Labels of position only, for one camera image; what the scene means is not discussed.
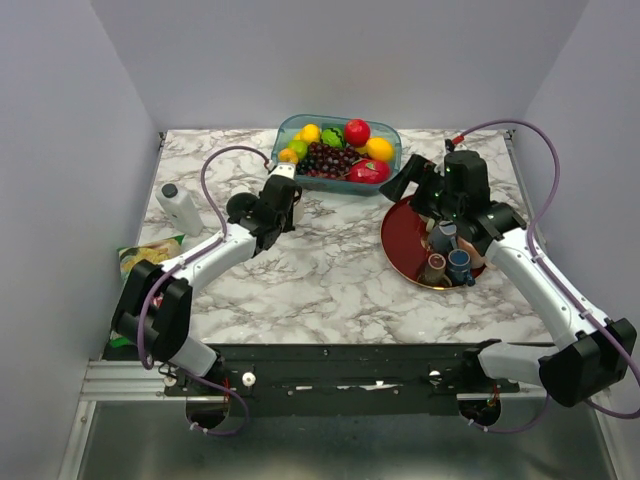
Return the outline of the dark grey mug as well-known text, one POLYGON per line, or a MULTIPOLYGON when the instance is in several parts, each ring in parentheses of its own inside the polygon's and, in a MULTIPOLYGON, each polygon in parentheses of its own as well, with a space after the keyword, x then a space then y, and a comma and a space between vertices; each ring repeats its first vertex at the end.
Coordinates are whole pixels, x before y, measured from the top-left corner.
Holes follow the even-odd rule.
POLYGON ((234 194, 226 204, 229 223, 238 223, 240 219, 251 214, 258 197, 250 192, 234 194))

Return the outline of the brown mug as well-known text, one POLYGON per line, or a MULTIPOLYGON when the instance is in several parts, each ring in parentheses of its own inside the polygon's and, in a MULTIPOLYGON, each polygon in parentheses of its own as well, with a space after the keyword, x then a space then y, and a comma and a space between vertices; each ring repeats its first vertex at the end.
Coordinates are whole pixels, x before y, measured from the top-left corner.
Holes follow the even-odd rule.
POLYGON ((445 257, 439 253, 432 253, 421 267, 417 281, 433 288, 452 287, 452 282, 446 275, 446 267, 445 257))

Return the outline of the cream ceramic mug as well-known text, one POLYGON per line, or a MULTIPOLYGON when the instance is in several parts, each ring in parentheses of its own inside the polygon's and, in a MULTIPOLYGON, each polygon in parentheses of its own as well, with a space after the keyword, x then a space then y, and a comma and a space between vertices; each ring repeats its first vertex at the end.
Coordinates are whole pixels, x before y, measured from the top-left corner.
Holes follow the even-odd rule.
POLYGON ((291 225, 296 227, 304 215, 304 199, 302 195, 295 197, 292 206, 291 225))

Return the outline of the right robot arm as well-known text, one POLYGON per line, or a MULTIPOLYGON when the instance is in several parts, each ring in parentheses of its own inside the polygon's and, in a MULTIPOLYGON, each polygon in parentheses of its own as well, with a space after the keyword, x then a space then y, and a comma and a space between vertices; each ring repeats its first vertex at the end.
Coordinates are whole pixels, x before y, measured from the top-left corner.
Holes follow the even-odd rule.
POLYGON ((410 208, 455 224, 458 235, 516 286, 553 341, 547 349, 480 344, 459 370, 467 389, 480 392, 496 379, 509 379, 539 385, 558 404, 573 407, 624 378, 635 328, 587 301, 528 238, 515 209, 492 200, 487 164, 477 152, 450 152, 441 166, 414 154, 380 192, 397 203, 410 183, 417 185, 410 208))

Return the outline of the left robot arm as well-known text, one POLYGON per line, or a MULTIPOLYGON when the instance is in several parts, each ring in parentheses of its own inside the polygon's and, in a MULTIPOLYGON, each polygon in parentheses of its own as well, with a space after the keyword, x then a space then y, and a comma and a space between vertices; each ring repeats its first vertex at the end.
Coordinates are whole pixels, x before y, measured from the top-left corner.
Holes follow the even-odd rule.
POLYGON ((141 360, 177 366, 188 372, 187 382, 197 393, 214 393, 222 380, 215 365, 219 355, 190 335, 193 297, 292 231, 301 196, 294 179, 274 174, 259 194, 230 198, 223 231, 161 264, 139 261, 125 282, 111 330, 136 345, 141 360))

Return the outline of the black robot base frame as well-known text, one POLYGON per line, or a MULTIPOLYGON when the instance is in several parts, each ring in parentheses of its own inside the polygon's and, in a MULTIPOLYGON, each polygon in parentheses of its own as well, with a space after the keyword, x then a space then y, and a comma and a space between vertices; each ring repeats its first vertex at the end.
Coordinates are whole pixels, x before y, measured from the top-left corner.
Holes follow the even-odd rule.
POLYGON ((462 397, 516 393, 474 366, 478 347, 445 344, 227 344, 206 378, 240 395, 233 417, 458 413, 462 397))

